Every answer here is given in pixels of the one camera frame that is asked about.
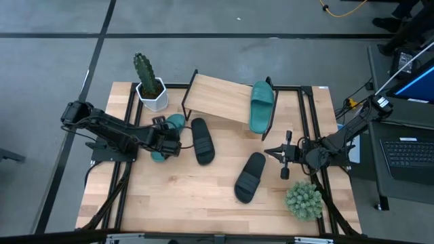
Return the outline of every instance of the teal slide sandal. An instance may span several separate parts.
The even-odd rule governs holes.
[[[269,126],[273,112],[274,93],[265,81],[257,81],[253,85],[250,96],[250,130],[256,134],[263,134]]]
[[[172,122],[175,124],[176,128],[178,128],[179,134],[181,134],[182,129],[184,129],[185,126],[185,118],[184,115],[170,115],[166,121]],[[172,123],[167,123],[169,128],[174,128],[174,125]],[[164,162],[164,156],[160,152],[151,152],[151,158],[155,162]]]

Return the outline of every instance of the wooden board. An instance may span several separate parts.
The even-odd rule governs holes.
[[[225,119],[249,123],[252,87],[197,74],[185,108]]]
[[[113,83],[106,112],[124,117],[131,83]],[[180,105],[185,89],[169,89],[169,106],[160,113],[144,108],[141,125],[151,123],[157,115],[182,114]],[[336,131],[328,89],[313,88],[319,126],[323,136]],[[132,115],[135,115],[137,98]],[[191,120],[204,118],[216,148],[215,159],[200,166],[194,149],[182,150],[180,156],[155,163],[150,152],[140,150],[133,164],[121,229],[132,232],[226,233],[243,235],[318,235],[316,221],[300,222],[283,203],[287,189],[296,181],[309,180],[299,165],[290,166],[290,179],[280,179],[281,165],[272,158],[262,173],[253,201],[240,203],[233,193],[234,183],[253,152],[279,146],[286,130],[293,131],[292,144],[303,136],[297,94],[279,92],[273,128],[264,142],[261,135],[249,131],[248,125],[192,112]],[[184,129],[183,146],[191,145],[191,131]],[[113,163],[102,163],[90,173],[80,207],[77,227],[86,224],[104,203],[113,171]],[[353,193],[348,176],[338,167],[329,168],[330,185],[336,206],[355,230],[360,231]],[[109,226],[113,226],[117,203]],[[328,231],[328,213],[324,210]]]

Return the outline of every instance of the white planter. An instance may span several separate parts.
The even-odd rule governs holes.
[[[139,83],[138,86],[136,86],[136,91],[138,97],[143,102],[145,107],[151,109],[153,112],[158,112],[167,108],[167,105],[169,104],[169,96],[167,94],[167,89],[165,88],[163,80],[161,80],[160,77],[155,77],[155,79],[159,80],[161,85],[163,86],[163,91],[160,93],[160,96],[158,96],[158,98],[155,99],[142,98],[142,95],[140,94],[140,88],[142,87],[141,83]]]

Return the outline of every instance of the green plant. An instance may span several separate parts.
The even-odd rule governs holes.
[[[315,188],[314,184],[308,182],[296,182],[295,186],[287,191],[285,203],[297,219],[309,221],[321,217],[321,193]]]
[[[154,70],[151,62],[141,53],[134,55],[134,67],[142,83],[142,97],[155,99],[161,93],[162,87],[159,81],[155,80]]]

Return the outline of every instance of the yellow cable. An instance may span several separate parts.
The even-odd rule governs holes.
[[[341,18],[341,17],[345,17],[345,16],[348,16],[348,15],[352,14],[354,11],[358,10],[358,9],[359,9],[363,4],[365,4],[367,1],[368,1],[368,0],[363,1],[363,2],[360,3],[360,4],[359,4],[355,9],[353,9],[353,10],[351,10],[351,11],[349,11],[348,13],[343,14],[343,15],[336,15],[336,14],[333,14],[333,13],[332,13],[328,8],[326,8],[325,10],[326,10],[327,13],[329,13],[331,16],[336,17],[336,18]],[[322,0],[319,0],[319,2],[321,3],[321,5],[322,5],[323,7],[325,6],[325,4],[323,3]]]

